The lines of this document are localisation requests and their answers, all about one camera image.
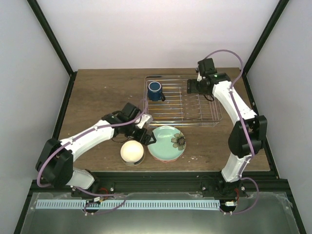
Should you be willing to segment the teal flower plate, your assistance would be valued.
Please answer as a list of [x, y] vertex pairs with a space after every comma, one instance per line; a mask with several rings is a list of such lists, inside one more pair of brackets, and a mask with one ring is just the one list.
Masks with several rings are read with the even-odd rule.
[[186, 148], [186, 137], [177, 128], [172, 126], [157, 127], [152, 131], [156, 143], [147, 146], [149, 153], [159, 159], [179, 158]]

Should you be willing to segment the blue enamel mug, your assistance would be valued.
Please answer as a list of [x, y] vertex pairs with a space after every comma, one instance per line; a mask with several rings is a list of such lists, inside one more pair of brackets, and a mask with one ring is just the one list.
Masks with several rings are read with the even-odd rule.
[[147, 88], [147, 96], [150, 101], [165, 101], [162, 85], [158, 81], [152, 81]]

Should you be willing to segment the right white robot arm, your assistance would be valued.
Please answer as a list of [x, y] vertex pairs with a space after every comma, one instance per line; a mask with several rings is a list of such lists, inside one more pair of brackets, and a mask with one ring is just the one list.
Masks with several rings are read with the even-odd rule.
[[197, 63], [197, 78], [187, 81], [187, 93], [217, 99], [229, 115], [233, 129], [228, 139], [230, 156], [221, 170], [223, 180], [217, 183], [217, 192], [228, 196], [234, 191], [234, 184], [241, 179], [250, 160], [264, 147], [267, 133], [267, 119], [248, 107], [236, 92], [229, 76], [217, 72], [212, 58]]

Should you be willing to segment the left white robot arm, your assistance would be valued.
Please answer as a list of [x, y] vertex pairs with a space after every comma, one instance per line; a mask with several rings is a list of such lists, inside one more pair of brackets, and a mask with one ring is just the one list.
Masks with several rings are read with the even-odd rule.
[[41, 188], [73, 186], [82, 189], [89, 197], [96, 196], [100, 187], [97, 180], [88, 170], [74, 168], [74, 162], [93, 147], [119, 134], [142, 145], [156, 143], [154, 133], [144, 127], [152, 119], [146, 109], [140, 110], [127, 103], [122, 110], [103, 116], [96, 124], [74, 136], [47, 140], [36, 163], [37, 185]]

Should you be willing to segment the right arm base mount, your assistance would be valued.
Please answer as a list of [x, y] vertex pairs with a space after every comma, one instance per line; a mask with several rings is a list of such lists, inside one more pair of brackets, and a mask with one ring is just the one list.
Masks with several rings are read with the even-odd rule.
[[206, 196], [213, 196], [213, 197], [234, 197], [237, 195], [239, 196], [246, 196], [246, 192], [241, 190], [241, 183], [240, 181], [236, 182], [224, 182], [221, 179], [217, 180], [204, 180], [200, 183], [202, 188], [203, 194]]

